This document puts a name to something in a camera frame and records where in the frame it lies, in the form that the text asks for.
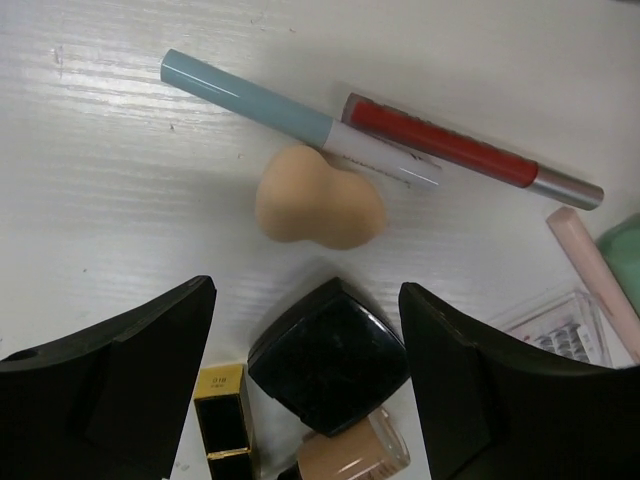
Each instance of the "red lip gloss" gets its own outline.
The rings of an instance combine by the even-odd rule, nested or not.
[[[349,96],[345,104],[342,121],[577,208],[593,210],[604,198],[604,191],[597,185],[355,93]]]

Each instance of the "light blue cap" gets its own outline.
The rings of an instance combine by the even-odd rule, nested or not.
[[[160,78],[185,92],[322,148],[333,119],[282,95],[176,50],[162,60]]]

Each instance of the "blue and white tube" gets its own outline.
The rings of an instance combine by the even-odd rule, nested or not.
[[[162,61],[160,78],[196,97],[387,176],[420,187],[440,182],[439,166],[184,53],[169,50]]]

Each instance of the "pink pen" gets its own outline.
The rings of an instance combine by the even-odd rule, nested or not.
[[[562,207],[547,223],[633,361],[640,364],[640,319],[580,217],[574,209]]]

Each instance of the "silver cap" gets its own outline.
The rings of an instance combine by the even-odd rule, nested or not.
[[[597,185],[543,165],[527,190],[583,210],[593,210],[604,199],[604,190]]]

